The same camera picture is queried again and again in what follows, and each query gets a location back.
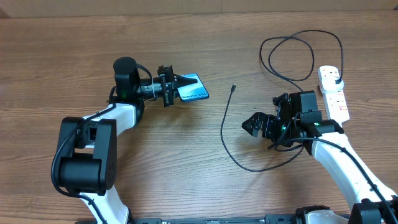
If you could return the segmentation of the Samsung Galaxy smartphone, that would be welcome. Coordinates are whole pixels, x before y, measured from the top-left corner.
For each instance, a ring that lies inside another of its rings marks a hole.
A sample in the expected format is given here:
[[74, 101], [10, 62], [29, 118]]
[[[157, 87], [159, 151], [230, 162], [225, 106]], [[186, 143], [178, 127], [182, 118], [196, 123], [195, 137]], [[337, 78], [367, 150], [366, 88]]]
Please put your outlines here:
[[197, 82], [178, 88], [181, 102], [190, 102], [196, 100], [205, 100], [210, 97], [200, 77], [196, 73], [182, 75], [185, 78], [196, 79]]

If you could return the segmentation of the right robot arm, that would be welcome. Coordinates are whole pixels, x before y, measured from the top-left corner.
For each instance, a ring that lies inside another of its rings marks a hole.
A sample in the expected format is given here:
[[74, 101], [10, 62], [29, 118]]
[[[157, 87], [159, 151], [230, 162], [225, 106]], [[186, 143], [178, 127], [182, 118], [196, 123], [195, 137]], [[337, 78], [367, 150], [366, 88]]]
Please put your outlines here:
[[297, 142], [330, 174], [351, 208], [346, 223], [397, 223], [397, 194], [384, 185], [355, 153], [343, 128], [323, 119], [314, 91], [273, 98], [275, 115], [254, 113], [242, 123], [250, 135], [274, 147]]

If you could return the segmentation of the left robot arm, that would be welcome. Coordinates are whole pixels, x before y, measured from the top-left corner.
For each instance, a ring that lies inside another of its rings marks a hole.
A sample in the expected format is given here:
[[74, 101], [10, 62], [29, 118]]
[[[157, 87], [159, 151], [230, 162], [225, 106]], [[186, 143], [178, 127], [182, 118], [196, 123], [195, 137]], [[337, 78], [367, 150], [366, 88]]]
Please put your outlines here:
[[156, 77], [142, 79], [147, 71], [131, 57], [113, 63], [115, 86], [108, 106], [93, 115], [62, 120], [50, 176], [55, 190], [78, 198], [94, 216], [94, 223], [134, 223], [116, 187], [118, 136], [135, 127], [143, 117], [144, 102], [162, 98], [164, 106], [202, 85], [198, 75], [177, 75], [162, 65]]

